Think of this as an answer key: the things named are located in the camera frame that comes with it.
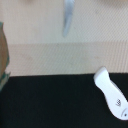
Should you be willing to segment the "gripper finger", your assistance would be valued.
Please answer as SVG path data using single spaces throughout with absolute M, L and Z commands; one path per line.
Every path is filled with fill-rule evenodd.
M 3 31 L 3 23 L 0 22 L 0 91 L 7 83 L 10 74 L 6 72 L 9 64 L 9 51 L 6 37 Z

